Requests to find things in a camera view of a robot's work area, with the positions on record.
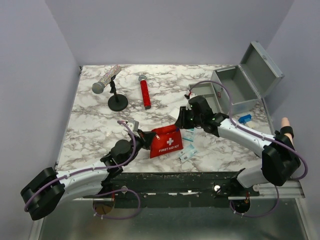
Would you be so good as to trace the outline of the red first aid pouch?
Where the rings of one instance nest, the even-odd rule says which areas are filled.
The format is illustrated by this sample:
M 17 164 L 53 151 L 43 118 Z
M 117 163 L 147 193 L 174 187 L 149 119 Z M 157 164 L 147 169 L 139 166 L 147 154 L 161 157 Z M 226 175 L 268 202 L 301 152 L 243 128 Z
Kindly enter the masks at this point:
M 152 132 L 155 133 L 155 137 L 150 146 L 151 159 L 183 149 L 180 129 L 174 124 L 155 128 Z

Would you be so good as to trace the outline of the white gauze pack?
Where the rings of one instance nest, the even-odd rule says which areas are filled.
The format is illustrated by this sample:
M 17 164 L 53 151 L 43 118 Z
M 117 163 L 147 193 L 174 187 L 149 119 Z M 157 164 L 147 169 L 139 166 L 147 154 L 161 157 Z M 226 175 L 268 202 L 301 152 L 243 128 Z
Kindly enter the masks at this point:
M 172 120 L 176 121 L 176 120 L 178 119 L 178 117 L 179 117 L 179 114 L 180 114 L 180 109 L 177 108 L 177 107 L 174 107 L 173 109 L 171 109 L 171 110 L 169 111 L 168 116 L 169 116 Z

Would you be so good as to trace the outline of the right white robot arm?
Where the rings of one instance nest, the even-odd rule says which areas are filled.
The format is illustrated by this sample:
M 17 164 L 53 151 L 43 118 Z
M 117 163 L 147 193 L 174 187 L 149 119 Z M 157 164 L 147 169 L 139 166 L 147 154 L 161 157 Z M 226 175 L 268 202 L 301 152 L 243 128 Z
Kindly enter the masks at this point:
M 230 183 L 230 191 L 236 196 L 258 184 L 283 186 L 301 165 L 288 136 L 293 131 L 290 126 L 283 127 L 276 135 L 252 130 L 224 113 L 214 113 L 202 96 L 191 98 L 187 106 L 179 108 L 175 126 L 179 129 L 201 128 L 208 134 L 233 141 L 261 158 L 260 165 L 237 172 Z

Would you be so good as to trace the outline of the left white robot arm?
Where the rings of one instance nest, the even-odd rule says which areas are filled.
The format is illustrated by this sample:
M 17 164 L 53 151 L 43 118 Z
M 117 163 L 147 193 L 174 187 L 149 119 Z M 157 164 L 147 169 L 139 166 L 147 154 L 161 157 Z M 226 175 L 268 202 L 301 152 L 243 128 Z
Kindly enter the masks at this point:
M 43 169 L 20 192 L 25 203 L 24 211 L 37 221 L 54 211 L 64 202 L 81 197 L 98 195 L 107 197 L 111 185 L 107 182 L 123 171 L 141 149 L 148 150 L 156 133 L 138 130 L 130 133 L 130 140 L 119 140 L 110 152 L 87 167 L 67 171 Z

